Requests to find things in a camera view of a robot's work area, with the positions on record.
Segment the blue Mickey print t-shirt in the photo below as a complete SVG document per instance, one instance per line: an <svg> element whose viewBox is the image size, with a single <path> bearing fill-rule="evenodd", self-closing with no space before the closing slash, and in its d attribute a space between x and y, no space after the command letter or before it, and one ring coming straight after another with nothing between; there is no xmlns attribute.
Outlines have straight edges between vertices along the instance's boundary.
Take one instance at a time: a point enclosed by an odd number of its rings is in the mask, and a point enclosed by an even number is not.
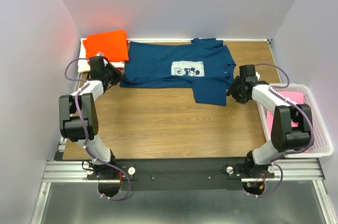
<svg viewBox="0 0 338 224"><path fill-rule="evenodd" d="M191 88L195 102L225 106L236 63L223 41L192 39L190 44L131 42L124 88Z"/></svg>

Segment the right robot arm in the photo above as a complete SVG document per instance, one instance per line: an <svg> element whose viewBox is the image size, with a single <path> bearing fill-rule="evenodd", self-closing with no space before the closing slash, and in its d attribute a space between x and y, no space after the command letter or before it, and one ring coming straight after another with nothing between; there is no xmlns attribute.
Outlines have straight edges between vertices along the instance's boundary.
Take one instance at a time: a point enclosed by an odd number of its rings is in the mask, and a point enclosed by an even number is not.
<svg viewBox="0 0 338 224"><path fill-rule="evenodd" d="M311 107L291 101L268 82L259 80L255 65L239 67L239 75L228 89L227 96L241 104L254 100L273 115L270 140L248 152L241 166L241 171L247 177L257 176L285 155L303 153L312 147L314 128Z"/></svg>

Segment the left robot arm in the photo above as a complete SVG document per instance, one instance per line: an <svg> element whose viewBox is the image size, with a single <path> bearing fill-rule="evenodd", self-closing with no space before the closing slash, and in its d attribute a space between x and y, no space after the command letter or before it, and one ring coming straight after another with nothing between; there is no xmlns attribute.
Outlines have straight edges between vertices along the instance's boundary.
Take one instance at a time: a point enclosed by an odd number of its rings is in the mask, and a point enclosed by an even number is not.
<svg viewBox="0 0 338 224"><path fill-rule="evenodd" d="M79 61L89 63L90 78L70 78L69 67ZM126 173L117 166L114 153L100 138L99 122L95 101L107 89L118 84L125 74L116 69L103 55L91 58L74 59L66 66L64 76L69 81L83 82L75 92L59 97L59 125L63 138L80 145L91 158L93 173L105 179L113 179L118 175L126 178Z"/></svg>

